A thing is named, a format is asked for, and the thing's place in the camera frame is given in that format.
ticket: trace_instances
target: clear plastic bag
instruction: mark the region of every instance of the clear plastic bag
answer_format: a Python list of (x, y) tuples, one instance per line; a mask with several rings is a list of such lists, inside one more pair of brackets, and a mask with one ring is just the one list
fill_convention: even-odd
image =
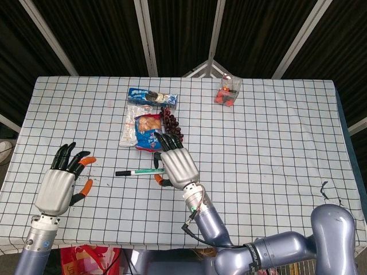
[(128, 105), (124, 120), (124, 129), (119, 142), (121, 147), (130, 147), (138, 143), (135, 136), (135, 118), (137, 116), (148, 115), (152, 107), (149, 105), (135, 106)]

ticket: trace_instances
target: black grid line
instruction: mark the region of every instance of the black grid line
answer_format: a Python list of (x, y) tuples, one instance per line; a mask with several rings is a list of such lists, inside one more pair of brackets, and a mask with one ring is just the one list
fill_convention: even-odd
[[(0, 193), (0, 253), (22, 248), (38, 214), (40, 181), (59, 146), (73, 140), (97, 157), (76, 190), (87, 178), (95, 183), (60, 217), (55, 246), (201, 246), (181, 230), (188, 215), (181, 191), (150, 176), (114, 177), (117, 169), (152, 167), (152, 154), (118, 147), (129, 87), (178, 95), (172, 113), (184, 145), (234, 242), (289, 230), (311, 234), (312, 209), (340, 200), (356, 219), (356, 245), (366, 246), (333, 83), (244, 79), (233, 108), (213, 103), (219, 85), (210, 78), (40, 77)], [(320, 193), (324, 180), (328, 200)]]

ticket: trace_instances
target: marker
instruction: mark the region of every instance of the marker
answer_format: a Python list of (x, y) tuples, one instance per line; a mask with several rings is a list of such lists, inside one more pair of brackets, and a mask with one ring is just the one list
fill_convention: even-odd
[(165, 174), (165, 170), (162, 169), (141, 169), (135, 171), (117, 171), (115, 176), (139, 176), (139, 175), (157, 175)]

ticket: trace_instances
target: robotic arm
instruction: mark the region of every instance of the robotic arm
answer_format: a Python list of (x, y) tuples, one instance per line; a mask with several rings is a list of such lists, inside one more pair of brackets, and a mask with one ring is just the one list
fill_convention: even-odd
[(84, 167), (96, 161), (93, 157), (83, 158), (90, 152), (81, 151), (69, 163), (75, 145), (75, 142), (63, 145), (44, 176), (36, 200), (36, 207), (41, 214), (32, 218), (16, 275), (43, 274), (58, 230), (58, 216), (65, 213), (69, 206), (84, 199), (91, 189), (93, 181), (90, 179), (78, 194), (73, 195), (75, 181)]
[[(202, 185), (199, 172), (189, 152), (176, 136), (155, 133), (164, 153), (154, 155), (165, 165), (169, 180), (164, 186), (184, 191), (183, 197), (190, 218), (182, 229), (200, 242), (218, 250), (214, 266), (218, 274), (244, 274), (294, 262), (317, 259), (316, 274), (357, 274), (354, 263), (355, 226), (352, 215), (337, 205), (318, 206), (311, 215), (313, 235), (304, 237), (285, 232), (243, 246), (233, 246), (223, 221)], [(188, 226), (194, 219), (204, 241), (196, 237)]]

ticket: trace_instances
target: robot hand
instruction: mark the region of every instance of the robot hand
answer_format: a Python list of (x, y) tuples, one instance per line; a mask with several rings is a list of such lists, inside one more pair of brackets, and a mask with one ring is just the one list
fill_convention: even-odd
[(75, 145), (75, 142), (63, 145), (57, 151), (51, 169), (44, 176), (36, 200), (36, 207), (43, 214), (62, 215), (69, 206), (85, 198), (91, 189), (93, 181), (90, 179), (80, 193), (73, 195), (75, 181), (84, 167), (96, 161), (93, 157), (83, 159), (90, 152), (81, 151), (69, 163), (70, 154)]
[(169, 181), (163, 182), (160, 176), (156, 176), (156, 180), (163, 186), (171, 185), (180, 190), (191, 183), (198, 182), (199, 171), (190, 153), (182, 146), (179, 137), (165, 133), (163, 135), (154, 134), (164, 150), (164, 153), (154, 154), (154, 166), (158, 168), (158, 161), (161, 160), (169, 177)]

